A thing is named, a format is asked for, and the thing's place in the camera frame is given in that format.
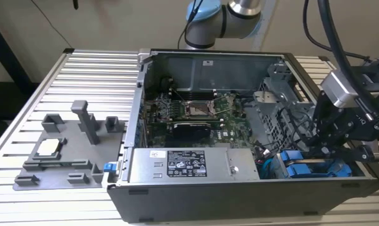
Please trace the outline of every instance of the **power supply label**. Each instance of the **power supply label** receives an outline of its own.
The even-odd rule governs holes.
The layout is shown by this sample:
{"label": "power supply label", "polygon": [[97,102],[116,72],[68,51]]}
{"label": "power supply label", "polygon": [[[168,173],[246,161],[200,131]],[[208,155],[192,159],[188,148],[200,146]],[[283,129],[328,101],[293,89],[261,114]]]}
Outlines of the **power supply label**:
{"label": "power supply label", "polygon": [[206,177],[204,151],[167,151],[167,176]]}

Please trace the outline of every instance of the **white sticker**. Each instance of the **white sticker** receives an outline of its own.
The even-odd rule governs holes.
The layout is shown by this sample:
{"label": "white sticker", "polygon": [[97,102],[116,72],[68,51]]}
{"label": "white sticker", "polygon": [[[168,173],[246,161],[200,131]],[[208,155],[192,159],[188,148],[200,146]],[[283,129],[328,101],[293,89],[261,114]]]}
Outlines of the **white sticker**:
{"label": "white sticker", "polygon": [[203,66],[212,66],[212,60],[203,60],[202,65]]}
{"label": "white sticker", "polygon": [[166,151],[150,151],[150,158],[164,158]]}

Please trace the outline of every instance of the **slotted metal surface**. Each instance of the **slotted metal surface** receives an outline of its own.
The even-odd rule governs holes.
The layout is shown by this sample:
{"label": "slotted metal surface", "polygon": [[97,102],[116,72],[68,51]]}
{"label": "slotted metal surface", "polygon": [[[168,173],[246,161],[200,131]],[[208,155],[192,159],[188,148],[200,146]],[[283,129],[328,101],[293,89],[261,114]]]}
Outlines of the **slotted metal surface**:
{"label": "slotted metal surface", "polygon": [[[317,57],[297,60],[318,84],[333,66]],[[136,72],[134,52],[76,50],[60,57],[0,140],[0,226],[127,225],[104,188],[16,192],[10,185],[39,138],[40,120],[47,113],[76,119],[68,112],[71,103],[85,99],[88,111],[97,119],[116,115],[128,120]],[[170,222],[170,225],[379,226],[379,191],[366,198],[348,200],[325,216]]]}

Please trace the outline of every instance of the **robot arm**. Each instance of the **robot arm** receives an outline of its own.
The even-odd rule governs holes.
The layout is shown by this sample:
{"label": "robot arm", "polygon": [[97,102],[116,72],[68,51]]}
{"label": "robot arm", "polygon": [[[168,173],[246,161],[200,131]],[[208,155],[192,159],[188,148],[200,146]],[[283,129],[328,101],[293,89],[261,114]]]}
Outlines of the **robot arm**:
{"label": "robot arm", "polygon": [[259,0],[230,0],[220,5],[219,0],[196,1],[187,7],[188,25],[184,32],[186,49],[210,49],[216,38],[245,38],[259,28]]}
{"label": "robot arm", "polygon": [[[315,134],[303,138],[311,153],[348,161],[379,162],[379,61],[350,66],[338,41],[328,0],[318,0],[322,25],[340,69],[325,77],[313,120]],[[345,148],[346,141],[362,141]]]}

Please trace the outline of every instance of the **motherboard chip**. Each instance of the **motherboard chip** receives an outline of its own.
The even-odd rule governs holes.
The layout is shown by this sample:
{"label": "motherboard chip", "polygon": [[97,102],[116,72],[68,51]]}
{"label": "motherboard chip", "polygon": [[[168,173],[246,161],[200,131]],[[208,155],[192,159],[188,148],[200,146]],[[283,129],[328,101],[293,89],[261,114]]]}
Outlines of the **motherboard chip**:
{"label": "motherboard chip", "polygon": [[208,115],[206,103],[188,103],[188,115]]}

